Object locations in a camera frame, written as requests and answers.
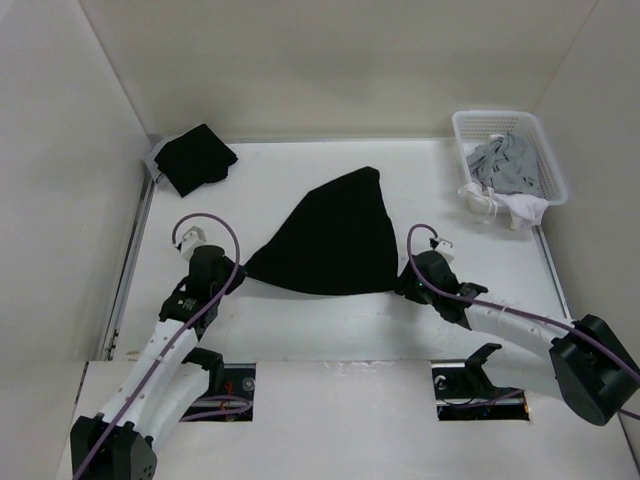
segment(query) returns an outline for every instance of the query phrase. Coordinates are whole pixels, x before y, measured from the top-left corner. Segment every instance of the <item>white wall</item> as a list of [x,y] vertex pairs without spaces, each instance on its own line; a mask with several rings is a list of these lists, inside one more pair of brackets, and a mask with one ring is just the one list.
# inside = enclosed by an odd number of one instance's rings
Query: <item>white wall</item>
[[595,0],[82,0],[150,133],[442,136],[532,109]]
[[0,20],[0,145],[0,363],[88,359],[148,142],[76,1]]
[[[637,0],[600,0],[535,113],[570,188],[544,229],[571,312],[603,317],[640,362],[638,18]],[[625,426],[640,453],[640,422]]]

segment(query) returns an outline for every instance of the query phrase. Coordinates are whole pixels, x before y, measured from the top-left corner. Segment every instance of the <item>gray cloth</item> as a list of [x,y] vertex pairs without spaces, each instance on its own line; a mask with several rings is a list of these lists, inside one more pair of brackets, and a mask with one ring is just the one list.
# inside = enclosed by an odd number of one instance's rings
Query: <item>gray cloth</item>
[[544,197],[538,177],[538,156],[523,137],[508,133],[476,147],[467,157],[471,176],[496,193],[527,193]]

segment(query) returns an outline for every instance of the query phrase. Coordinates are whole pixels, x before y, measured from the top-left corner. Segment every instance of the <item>white laundry basket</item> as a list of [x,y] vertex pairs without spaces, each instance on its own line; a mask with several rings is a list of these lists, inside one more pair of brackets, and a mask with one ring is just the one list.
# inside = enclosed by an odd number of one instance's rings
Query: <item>white laundry basket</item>
[[[478,145],[488,143],[490,135],[513,133],[526,138],[536,150],[540,185],[544,198],[549,201],[549,206],[562,205],[567,201],[567,188],[560,175],[556,159],[534,115],[505,110],[467,110],[456,112],[452,120],[465,183],[472,180],[467,155],[472,153]],[[477,213],[487,210],[486,204],[482,201],[470,200],[469,205],[471,210]],[[498,212],[508,212],[508,209],[501,206]]]

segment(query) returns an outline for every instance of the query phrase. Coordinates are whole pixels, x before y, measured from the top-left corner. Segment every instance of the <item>black cloth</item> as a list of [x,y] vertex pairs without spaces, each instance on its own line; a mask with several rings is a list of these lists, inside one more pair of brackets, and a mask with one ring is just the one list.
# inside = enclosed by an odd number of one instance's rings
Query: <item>black cloth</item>
[[167,143],[156,155],[164,173],[181,197],[204,183],[227,178],[238,157],[204,123]]
[[365,167],[310,191],[246,270],[251,278],[303,293],[393,290],[398,249],[380,172]]

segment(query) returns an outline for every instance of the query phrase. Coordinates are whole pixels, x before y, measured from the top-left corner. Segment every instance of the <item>white panel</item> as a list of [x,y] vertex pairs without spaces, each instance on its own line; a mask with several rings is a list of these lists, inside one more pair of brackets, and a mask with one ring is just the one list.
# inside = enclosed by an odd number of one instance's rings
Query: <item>white panel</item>
[[[574,318],[603,317],[640,360],[640,2],[601,0],[536,114],[570,188],[544,228]],[[640,411],[640,395],[628,407]],[[625,420],[635,451],[640,424]]]
[[69,433],[84,366],[84,362],[75,362],[0,367],[3,479],[54,477]]
[[[495,295],[545,314],[561,309],[531,232],[508,228],[509,219],[484,225],[456,190],[462,176],[451,141],[308,142],[231,145],[238,162],[229,178],[185,198],[154,194],[115,356],[135,358],[151,335],[162,302],[187,273],[171,245],[175,222],[192,212],[222,216],[236,229],[242,262],[277,231],[311,189],[357,168],[380,170],[387,212],[394,224],[400,268],[407,261],[406,234],[418,222],[432,224],[456,249],[453,271],[461,281],[487,286]],[[228,234],[201,219],[207,240],[233,255]],[[415,235],[416,252],[429,235]],[[428,306],[391,293],[322,297],[247,280],[225,297],[202,344],[234,363],[258,360],[395,360],[466,358],[495,337],[442,320]],[[523,350],[501,350],[506,361]]]
[[93,355],[146,135],[77,2],[0,20],[0,361]]
[[147,131],[433,136],[533,108],[595,0],[83,0]]
[[[129,370],[90,365],[77,413]],[[253,422],[180,424],[155,480],[637,479],[617,418],[589,425],[528,395],[531,422],[438,422],[426,362],[260,363]],[[70,478],[68,447],[58,480]]]

